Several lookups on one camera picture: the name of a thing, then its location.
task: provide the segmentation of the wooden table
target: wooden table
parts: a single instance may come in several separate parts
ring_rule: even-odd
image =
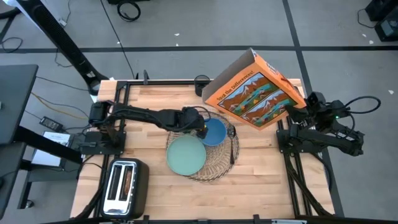
[[[299,79],[290,80],[303,88]],[[103,81],[98,100],[114,100],[117,81]],[[129,105],[151,110],[180,110],[183,106],[203,106],[193,85],[132,86]],[[145,215],[151,220],[293,218],[290,191],[283,155],[276,139],[277,125],[257,131],[234,118],[240,153],[232,170],[219,180],[195,182],[173,173],[165,160],[167,132],[153,124],[126,121],[126,148],[122,157],[134,157],[148,164],[149,188]],[[324,208],[333,213],[322,164],[310,154],[301,154],[307,186]],[[102,164],[103,156],[90,162]],[[100,170],[84,166],[76,188],[71,217],[78,215],[98,187]],[[303,200],[298,187],[301,214]]]

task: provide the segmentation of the orange box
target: orange box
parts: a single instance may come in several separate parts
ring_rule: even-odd
[[[286,117],[285,105],[305,106],[299,91],[253,49],[204,87],[202,99],[258,130]]]

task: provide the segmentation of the illustration on box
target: illustration on box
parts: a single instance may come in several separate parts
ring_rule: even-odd
[[[285,105],[296,105],[284,91],[257,73],[218,105],[261,127],[285,111]]]

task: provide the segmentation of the white paper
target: white paper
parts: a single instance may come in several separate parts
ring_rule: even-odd
[[[50,131],[46,131],[44,132],[43,137],[68,147],[70,134],[53,133]],[[32,163],[45,166],[59,166],[61,163],[61,158],[53,156],[47,152],[43,152],[40,149],[36,149],[36,152],[33,155]]]

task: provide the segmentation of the power adapter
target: power adapter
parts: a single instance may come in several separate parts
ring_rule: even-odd
[[[56,121],[54,121],[54,120],[52,120],[52,119],[50,119],[50,118],[48,118],[46,116],[44,116],[40,120],[39,124],[41,124],[42,126],[45,126],[46,128],[49,128],[49,129],[57,132],[57,133],[63,132],[62,131],[63,130],[63,125],[62,124],[60,124],[60,123],[58,123],[58,122],[56,122]]]

